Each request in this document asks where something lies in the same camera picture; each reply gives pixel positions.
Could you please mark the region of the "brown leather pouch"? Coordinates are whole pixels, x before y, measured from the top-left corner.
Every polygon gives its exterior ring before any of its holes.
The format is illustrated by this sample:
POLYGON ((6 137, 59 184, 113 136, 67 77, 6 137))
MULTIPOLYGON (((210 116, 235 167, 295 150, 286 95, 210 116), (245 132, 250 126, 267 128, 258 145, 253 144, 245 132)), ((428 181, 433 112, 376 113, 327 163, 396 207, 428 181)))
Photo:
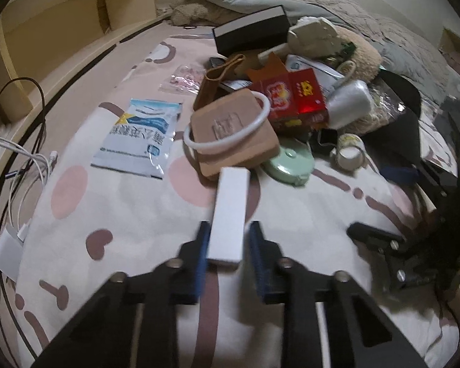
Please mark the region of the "brown leather pouch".
POLYGON ((216 99, 220 83, 233 77, 235 68, 244 61, 245 56, 237 54, 233 58, 227 59, 222 65, 207 70, 194 101, 194 111, 212 103, 216 99))

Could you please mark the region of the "clear tape roll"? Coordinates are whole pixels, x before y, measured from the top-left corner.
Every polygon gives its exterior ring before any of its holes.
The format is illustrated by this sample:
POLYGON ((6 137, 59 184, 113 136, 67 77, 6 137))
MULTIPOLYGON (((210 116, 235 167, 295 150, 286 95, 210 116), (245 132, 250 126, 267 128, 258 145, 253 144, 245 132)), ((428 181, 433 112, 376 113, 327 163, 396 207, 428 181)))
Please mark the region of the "clear tape roll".
POLYGON ((346 172, 354 172, 366 164, 365 145, 359 136, 351 133, 338 137, 330 156, 332 162, 346 172))

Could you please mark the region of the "mint green compact case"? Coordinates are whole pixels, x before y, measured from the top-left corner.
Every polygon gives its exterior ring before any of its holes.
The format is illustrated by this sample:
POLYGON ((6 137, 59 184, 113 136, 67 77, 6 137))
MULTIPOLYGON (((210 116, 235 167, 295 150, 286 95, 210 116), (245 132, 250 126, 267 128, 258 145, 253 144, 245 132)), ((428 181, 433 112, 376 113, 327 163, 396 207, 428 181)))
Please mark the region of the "mint green compact case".
POLYGON ((263 170, 274 180, 303 186, 315 168, 315 159, 308 144, 294 138, 279 139, 279 153, 262 164, 263 170))

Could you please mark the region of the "white crumpled paper bag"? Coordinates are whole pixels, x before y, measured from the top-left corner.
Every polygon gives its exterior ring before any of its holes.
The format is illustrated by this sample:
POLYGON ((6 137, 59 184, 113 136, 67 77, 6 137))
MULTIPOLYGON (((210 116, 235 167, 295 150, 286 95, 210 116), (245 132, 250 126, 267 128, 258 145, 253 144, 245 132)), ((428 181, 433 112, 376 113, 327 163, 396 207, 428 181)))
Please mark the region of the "white crumpled paper bag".
POLYGON ((333 56, 341 50, 335 26, 324 17, 302 17, 287 33, 291 52, 310 59, 333 56))

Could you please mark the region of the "white rectangular box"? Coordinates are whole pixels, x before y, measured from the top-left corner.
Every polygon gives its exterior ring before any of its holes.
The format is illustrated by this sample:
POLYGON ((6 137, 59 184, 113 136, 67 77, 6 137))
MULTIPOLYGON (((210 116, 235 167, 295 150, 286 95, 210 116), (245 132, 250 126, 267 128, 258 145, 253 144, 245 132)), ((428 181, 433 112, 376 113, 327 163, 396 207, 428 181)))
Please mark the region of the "white rectangular box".
POLYGON ((208 260, 223 267, 237 267, 243 260, 244 228, 250 172, 226 167, 220 172, 208 260))

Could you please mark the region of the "beige plush cushion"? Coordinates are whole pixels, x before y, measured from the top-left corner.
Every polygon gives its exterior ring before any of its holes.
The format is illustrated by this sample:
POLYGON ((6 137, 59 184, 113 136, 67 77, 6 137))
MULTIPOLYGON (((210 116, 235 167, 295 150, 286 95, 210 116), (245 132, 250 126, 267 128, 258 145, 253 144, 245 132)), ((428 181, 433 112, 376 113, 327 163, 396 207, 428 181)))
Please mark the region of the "beige plush cushion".
POLYGON ((378 50, 374 48, 367 39, 363 36, 354 33, 353 31, 336 26, 335 30, 342 42, 352 42, 356 50, 349 58, 356 64, 356 69, 351 76, 352 80, 362 80, 365 83, 370 83, 380 72, 382 57, 378 50))

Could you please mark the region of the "black box with grey lid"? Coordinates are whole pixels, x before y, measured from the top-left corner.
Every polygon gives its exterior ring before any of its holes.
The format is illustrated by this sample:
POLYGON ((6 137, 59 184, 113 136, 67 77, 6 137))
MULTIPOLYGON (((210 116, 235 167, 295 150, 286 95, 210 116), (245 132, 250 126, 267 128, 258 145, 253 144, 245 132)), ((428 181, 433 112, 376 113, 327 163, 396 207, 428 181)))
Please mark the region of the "black box with grey lid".
POLYGON ((237 52, 269 49, 286 42, 291 24, 282 5, 263 9, 213 29, 217 52, 231 56, 237 52))

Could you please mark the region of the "black fabric bag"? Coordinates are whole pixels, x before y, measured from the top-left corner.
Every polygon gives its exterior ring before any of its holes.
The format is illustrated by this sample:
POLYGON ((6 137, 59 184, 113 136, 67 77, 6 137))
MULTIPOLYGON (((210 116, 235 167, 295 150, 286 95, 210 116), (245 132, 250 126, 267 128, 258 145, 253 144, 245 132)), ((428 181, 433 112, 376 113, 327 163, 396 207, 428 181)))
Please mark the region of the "black fabric bag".
POLYGON ((421 95, 418 89, 403 76, 386 69, 381 69, 378 77, 396 93, 396 96, 398 96, 405 106, 419 119, 421 114, 421 95))

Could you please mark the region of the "grey beige duvet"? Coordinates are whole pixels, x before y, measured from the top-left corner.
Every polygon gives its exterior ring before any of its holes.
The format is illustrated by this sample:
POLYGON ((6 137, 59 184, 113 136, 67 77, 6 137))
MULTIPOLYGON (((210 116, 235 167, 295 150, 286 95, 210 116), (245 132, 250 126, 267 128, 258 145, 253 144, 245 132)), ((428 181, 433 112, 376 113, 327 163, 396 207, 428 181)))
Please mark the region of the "grey beige duvet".
POLYGON ((352 0, 179 0, 173 5, 171 20, 176 26, 197 22, 216 25, 277 5, 284 7, 291 23, 304 16, 326 17, 361 34, 380 49, 390 70, 413 81, 431 80, 442 86, 448 81, 447 62, 429 41, 352 0))

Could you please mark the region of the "white power adapter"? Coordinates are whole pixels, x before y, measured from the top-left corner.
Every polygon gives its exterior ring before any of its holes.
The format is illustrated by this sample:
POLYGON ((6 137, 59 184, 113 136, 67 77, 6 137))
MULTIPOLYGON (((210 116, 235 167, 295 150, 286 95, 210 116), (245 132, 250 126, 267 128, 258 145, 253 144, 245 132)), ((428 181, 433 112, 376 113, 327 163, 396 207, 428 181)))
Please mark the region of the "white power adapter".
POLYGON ((17 282, 28 233, 29 222, 19 230, 7 224, 0 235, 0 271, 12 282, 17 282))

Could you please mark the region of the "wooden bedside shelf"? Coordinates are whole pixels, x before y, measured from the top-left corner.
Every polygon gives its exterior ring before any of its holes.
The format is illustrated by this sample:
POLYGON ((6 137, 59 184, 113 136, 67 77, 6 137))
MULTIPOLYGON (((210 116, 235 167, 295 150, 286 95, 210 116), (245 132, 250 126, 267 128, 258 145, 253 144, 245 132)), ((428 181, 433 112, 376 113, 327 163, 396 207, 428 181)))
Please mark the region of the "wooden bedside shelf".
POLYGON ((10 0, 0 14, 0 124, 48 103, 118 43, 165 19, 167 0, 10 0))

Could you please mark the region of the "red cigarette carton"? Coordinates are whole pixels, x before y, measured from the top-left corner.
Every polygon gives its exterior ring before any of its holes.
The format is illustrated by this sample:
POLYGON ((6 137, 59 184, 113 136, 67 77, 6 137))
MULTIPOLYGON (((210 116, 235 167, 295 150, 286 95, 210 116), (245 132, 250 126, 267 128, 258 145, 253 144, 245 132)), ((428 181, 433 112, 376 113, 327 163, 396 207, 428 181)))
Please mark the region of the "red cigarette carton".
POLYGON ((276 131, 299 127, 327 127, 329 113, 312 68, 289 71, 274 53, 260 69, 248 69, 250 90, 265 95, 270 102, 269 122, 276 131))

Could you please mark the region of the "blue white mask packet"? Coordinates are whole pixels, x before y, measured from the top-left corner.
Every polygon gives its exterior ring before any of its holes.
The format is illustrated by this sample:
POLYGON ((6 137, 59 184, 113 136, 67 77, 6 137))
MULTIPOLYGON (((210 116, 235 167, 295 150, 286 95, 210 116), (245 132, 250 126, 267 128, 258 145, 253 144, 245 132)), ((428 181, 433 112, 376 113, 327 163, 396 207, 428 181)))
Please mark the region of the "blue white mask packet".
POLYGON ((94 167, 163 178, 174 143, 178 103, 135 100, 120 116, 94 155, 94 167))

